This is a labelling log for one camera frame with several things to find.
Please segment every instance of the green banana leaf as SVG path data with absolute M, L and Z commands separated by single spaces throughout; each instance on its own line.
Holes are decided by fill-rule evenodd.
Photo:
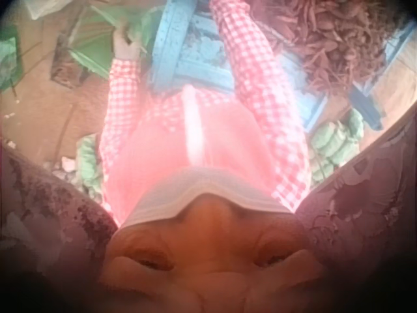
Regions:
M 0 91 L 16 85 L 22 78 L 18 30 L 15 25 L 2 25 L 0 30 Z
M 151 51 L 163 10 L 164 7 L 143 10 L 137 7 L 90 6 L 81 17 L 78 32 L 71 43 L 71 56 L 90 71 L 108 79 L 113 59 L 113 30 L 119 21 L 125 19 L 130 26 L 129 39 L 134 40 L 140 33 L 142 45 L 148 52 L 141 53 L 141 66 L 145 70 L 151 63 Z

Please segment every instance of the pink shirt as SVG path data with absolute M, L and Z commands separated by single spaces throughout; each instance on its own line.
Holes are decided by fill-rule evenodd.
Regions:
M 243 0 L 211 0 L 210 5 L 236 87 L 234 97 L 195 90 L 204 137 L 200 166 L 235 174 L 294 212 L 308 194 L 311 173 L 291 86 L 248 5 Z M 152 98 L 145 108 L 138 84 L 136 62 L 113 61 L 100 153 L 105 201 L 118 223 L 156 183 L 193 165 L 184 90 Z

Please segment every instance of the wrapped leaf package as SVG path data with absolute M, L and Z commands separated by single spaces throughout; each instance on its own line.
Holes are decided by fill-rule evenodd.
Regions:
M 312 179 L 316 183 L 320 183 L 321 181 L 325 180 L 327 177 L 333 174 L 334 166 L 333 164 L 328 163 L 327 165 L 323 166 L 323 172 L 321 170 L 314 171 L 311 175 Z
M 348 124 L 352 138 L 361 140 L 364 137 L 364 118 L 356 109 L 351 110 Z
M 336 124 L 327 123 L 320 126 L 314 133 L 311 139 L 311 145 L 314 149 L 319 150 L 328 144 L 330 138 L 336 131 Z
M 320 158 L 319 160 L 314 158 L 313 160 L 310 161 L 311 172 L 314 173 L 316 171 L 321 171 L 320 166 L 323 168 L 329 164 L 330 162 L 325 158 Z
M 92 198 L 102 194 L 102 169 L 97 163 L 97 135 L 82 137 L 77 143 L 77 175 Z
M 337 166 L 350 161 L 359 152 L 358 142 L 347 139 L 345 143 L 329 159 Z
M 364 136 L 364 119 L 352 109 L 346 124 L 340 121 L 327 123 L 314 133 L 309 148 L 312 186 L 329 177 L 335 167 L 344 165 L 359 154 L 359 140 Z
M 91 72 L 108 79 L 113 58 L 113 30 L 121 20 L 127 20 L 129 39 L 140 35 L 142 45 L 148 52 L 141 55 L 142 68 L 147 68 L 162 11 L 163 7 L 150 10 L 122 6 L 87 7 L 70 38 L 71 56 Z
M 349 129 L 338 121 L 336 124 L 336 131 L 333 133 L 329 142 L 324 147 L 319 149 L 320 154 L 326 158 L 332 156 L 341 148 L 348 136 Z

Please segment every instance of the eye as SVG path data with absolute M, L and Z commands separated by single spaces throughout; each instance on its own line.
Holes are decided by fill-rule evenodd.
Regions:
M 259 249 L 254 263 L 259 267 L 270 267 L 285 260 L 291 254 L 291 251 L 282 248 L 282 246 L 276 243 L 269 243 Z
M 156 271 L 170 271 L 174 268 L 173 262 L 169 260 L 167 255 L 159 251 L 139 250 L 127 257 Z

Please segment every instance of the red gingham shirt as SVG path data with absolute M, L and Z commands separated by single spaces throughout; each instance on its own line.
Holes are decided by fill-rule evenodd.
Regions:
M 235 77 L 235 96 L 196 90 L 204 166 L 236 174 L 294 212 L 309 192 L 311 173 L 292 88 L 249 17 L 249 6 L 243 0 L 210 5 Z M 115 59 L 100 154 L 105 203 L 118 223 L 158 181 L 191 166 L 181 92 L 145 100 L 138 85 L 138 63 Z

